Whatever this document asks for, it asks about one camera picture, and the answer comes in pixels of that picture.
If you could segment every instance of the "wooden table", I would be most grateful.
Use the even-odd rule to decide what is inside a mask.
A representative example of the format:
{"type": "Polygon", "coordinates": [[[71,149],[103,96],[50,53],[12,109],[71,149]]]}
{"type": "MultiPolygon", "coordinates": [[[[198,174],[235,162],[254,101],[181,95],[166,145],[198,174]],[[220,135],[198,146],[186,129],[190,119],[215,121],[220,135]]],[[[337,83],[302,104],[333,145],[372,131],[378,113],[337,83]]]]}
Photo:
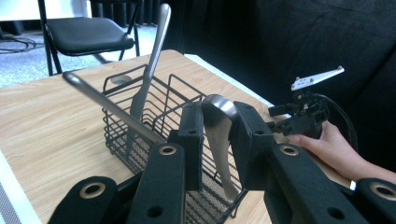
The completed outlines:
{"type": "MultiPolygon", "coordinates": [[[[149,56],[77,71],[101,91],[106,77],[137,67],[149,56]]],[[[272,120],[267,105],[202,66],[163,51],[155,76],[175,74],[205,94],[217,93],[256,108],[272,120]]],[[[0,149],[43,223],[78,181],[93,175],[122,182],[133,174],[105,146],[101,107],[65,83],[48,77],[0,89],[0,149]]],[[[280,135],[277,141],[285,141],[280,135]]],[[[263,192],[250,192],[230,223],[270,223],[263,192]]]]}

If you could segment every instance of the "cable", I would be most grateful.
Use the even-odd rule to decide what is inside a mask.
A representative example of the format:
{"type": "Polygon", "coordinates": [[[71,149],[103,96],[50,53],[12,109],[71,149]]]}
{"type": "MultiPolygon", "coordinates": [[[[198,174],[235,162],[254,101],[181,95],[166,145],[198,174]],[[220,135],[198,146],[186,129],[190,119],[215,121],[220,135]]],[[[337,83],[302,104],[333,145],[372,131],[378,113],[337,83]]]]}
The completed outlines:
{"type": "Polygon", "coordinates": [[[359,154],[359,149],[358,149],[358,135],[356,134],[355,127],[353,126],[352,121],[350,120],[349,116],[347,113],[344,111],[344,109],[338,105],[335,101],[330,99],[329,97],[322,95],[322,94],[317,94],[315,93],[314,96],[318,98],[322,98],[326,100],[328,103],[330,103],[337,111],[340,113],[340,115],[343,117],[343,119],[346,121],[346,125],[348,127],[348,135],[349,135],[349,144],[355,149],[356,152],[359,154]]]}
{"type": "Polygon", "coordinates": [[[5,37],[4,39],[0,39],[0,43],[21,43],[24,46],[22,49],[0,49],[0,54],[22,53],[44,47],[44,44],[36,43],[34,40],[29,38],[5,37]]]}

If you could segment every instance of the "chair seat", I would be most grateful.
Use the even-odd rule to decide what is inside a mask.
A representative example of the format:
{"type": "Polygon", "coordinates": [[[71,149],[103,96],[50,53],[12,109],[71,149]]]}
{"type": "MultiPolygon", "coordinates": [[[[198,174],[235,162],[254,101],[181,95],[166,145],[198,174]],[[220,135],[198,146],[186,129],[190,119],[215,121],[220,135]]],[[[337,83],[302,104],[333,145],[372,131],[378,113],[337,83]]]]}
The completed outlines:
{"type": "Polygon", "coordinates": [[[134,40],[106,18],[48,20],[48,29],[56,49],[65,55],[87,55],[134,46],[134,40]]]}

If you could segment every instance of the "black chair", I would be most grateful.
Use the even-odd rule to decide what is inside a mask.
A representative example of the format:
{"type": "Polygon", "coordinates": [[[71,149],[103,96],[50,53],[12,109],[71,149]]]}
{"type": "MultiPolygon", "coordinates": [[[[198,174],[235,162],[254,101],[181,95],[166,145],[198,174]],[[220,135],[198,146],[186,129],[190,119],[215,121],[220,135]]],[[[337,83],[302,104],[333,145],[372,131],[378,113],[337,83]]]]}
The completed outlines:
{"type": "Polygon", "coordinates": [[[119,60],[122,60],[124,51],[135,46],[136,56],[140,56],[135,21],[143,0],[91,0],[92,3],[99,4],[134,4],[134,12],[126,32],[108,18],[77,17],[47,20],[45,0],[37,1],[50,76],[53,75],[51,56],[57,74],[63,72],[58,52],[67,56],[90,54],[98,56],[99,53],[121,50],[119,60]],[[133,27],[134,39],[130,36],[133,27]]]}

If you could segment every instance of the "black wire basket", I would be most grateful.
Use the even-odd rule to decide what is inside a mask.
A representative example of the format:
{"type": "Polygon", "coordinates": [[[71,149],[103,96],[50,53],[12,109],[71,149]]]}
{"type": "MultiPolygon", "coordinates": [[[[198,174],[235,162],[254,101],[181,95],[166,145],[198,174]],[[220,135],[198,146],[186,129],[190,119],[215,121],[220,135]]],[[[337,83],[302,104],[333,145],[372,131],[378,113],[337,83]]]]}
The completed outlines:
{"type": "MultiPolygon", "coordinates": [[[[140,89],[143,77],[130,80],[127,83],[109,88],[109,80],[117,79],[128,74],[136,73],[146,65],[108,77],[103,87],[103,94],[125,110],[128,114],[134,94],[140,89]]],[[[171,130],[177,130],[184,105],[202,101],[205,95],[192,85],[176,75],[170,75],[165,83],[153,77],[148,91],[147,101],[143,110],[141,122],[154,133],[166,139],[171,130]]],[[[128,125],[103,109],[105,116],[106,146],[116,155],[134,174],[144,171],[149,157],[150,145],[141,137],[132,137],[128,133],[128,125]]],[[[226,198],[216,172],[207,142],[203,150],[203,189],[186,192],[186,222],[187,223],[223,223],[228,216],[235,216],[237,206],[246,195],[241,189],[236,168],[230,162],[233,183],[240,193],[235,201],[226,198]]]]}

